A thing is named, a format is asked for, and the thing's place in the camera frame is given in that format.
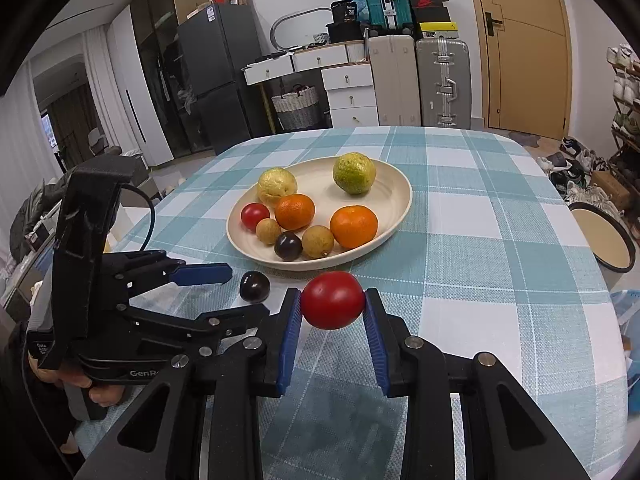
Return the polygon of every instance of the orange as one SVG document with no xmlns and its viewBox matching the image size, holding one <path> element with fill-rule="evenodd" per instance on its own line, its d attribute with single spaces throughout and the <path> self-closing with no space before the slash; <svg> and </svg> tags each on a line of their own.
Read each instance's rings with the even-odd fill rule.
<svg viewBox="0 0 640 480">
<path fill-rule="evenodd" d="M 295 193 L 284 196 L 276 206 L 276 222 L 287 231 L 295 231 L 311 224 L 316 214 L 314 201 L 307 195 Z"/>
<path fill-rule="evenodd" d="M 355 249 L 376 237 L 378 217 L 363 205 L 348 205 L 334 213 L 329 229 L 345 249 Z"/>
</svg>

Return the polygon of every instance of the tablecloth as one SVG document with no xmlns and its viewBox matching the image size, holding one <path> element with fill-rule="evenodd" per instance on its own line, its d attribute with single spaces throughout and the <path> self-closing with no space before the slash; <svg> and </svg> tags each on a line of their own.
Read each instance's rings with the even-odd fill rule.
<svg viewBox="0 0 640 480">
<path fill-rule="evenodd" d="M 625 436 L 620 333 L 596 261 L 571 213 L 529 154 L 484 132 L 367 127 L 281 134 L 239 144 L 158 206 L 149 248 L 189 263 L 228 262 L 225 285 L 167 285 L 132 301 L 193 318 L 242 304 L 240 276 L 258 269 L 277 312 L 288 286 L 318 272 L 283 272 L 245 259 L 225 220 L 267 168 L 361 152 L 411 181 L 412 208 L 370 254 L 338 267 L 376 287 L 389 313 L 443 352 L 498 356 L 592 476 L 610 476 Z M 149 220 L 119 250 L 140 247 Z M 456 478 L 465 478 L 460 402 L 452 396 Z M 77 432 L 88 453 L 126 406 Z M 264 477 L 398 478 L 406 402 L 382 396 L 360 320 L 324 332 L 303 323 L 291 386 L 260 403 Z"/>
</svg>

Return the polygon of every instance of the desk leg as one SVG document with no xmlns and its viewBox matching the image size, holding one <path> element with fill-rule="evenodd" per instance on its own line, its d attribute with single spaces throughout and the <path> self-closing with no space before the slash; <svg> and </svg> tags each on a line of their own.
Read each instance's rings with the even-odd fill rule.
<svg viewBox="0 0 640 480">
<path fill-rule="evenodd" d="M 260 95 L 262 96 L 262 105 L 264 106 L 264 111 L 267 113 L 267 120 L 269 121 L 269 127 L 271 128 L 271 133 L 276 133 L 276 126 L 273 123 L 273 116 L 271 115 L 271 107 L 269 106 L 269 99 L 267 98 L 267 92 L 264 91 L 264 85 L 262 83 L 258 83 L 260 87 Z"/>
</svg>

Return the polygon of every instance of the door frame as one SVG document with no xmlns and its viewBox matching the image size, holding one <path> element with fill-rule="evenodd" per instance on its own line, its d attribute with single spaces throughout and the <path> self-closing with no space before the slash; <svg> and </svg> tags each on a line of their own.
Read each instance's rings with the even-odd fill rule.
<svg viewBox="0 0 640 480">
<path fill-rule="evenodd" d="M 478 25 L 478 41 L 480 43 L 480 67 L 482 74 L 482 120 L 484 127 L 488 126 L 489 121 L 489 46 L 487 40 L 486 22 L 484 20 L 484 11 L 482 10 L 482 0 L 473 0 L 474 10 L 476 13 L 476 23 Z M 564 0 L 560 0 L 562 9 L 562 22 L 564 23 L 564 37 L 566 46 L 566 62 L 567 62 L 567 85 L 566 85 L 566 103 L 564 109 L 563 135 L 566 137 L 569 131 L 569 123 L 571 121 L 571 99 L 574 84 L 574 66 L 571 51 L 571 30 L 569 28 L 569 17 L 566 12 L 566 4 Z"/>
</svg>

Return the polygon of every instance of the red tomato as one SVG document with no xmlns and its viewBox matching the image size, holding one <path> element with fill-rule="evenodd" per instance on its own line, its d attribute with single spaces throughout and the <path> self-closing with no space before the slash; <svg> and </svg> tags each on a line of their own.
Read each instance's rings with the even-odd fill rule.
<svg viewBox="0 0 640 480">
<path fill-rule="evenodd" d="M 240 213 L 240 218 L 244 227 L 255 233 L 255 227 L 260 220 L 269 218 L 270 213 L 267 206 L 258 203 L 247 204 Z"/>
<path fill-rule="evenodd" d="M 334 270 L 312 279 L 302 291 L 300 310 L 309 324 L 335 330 L 351 324 L 364 310 L 362 287 L 348 272 Z"/>
</svg>

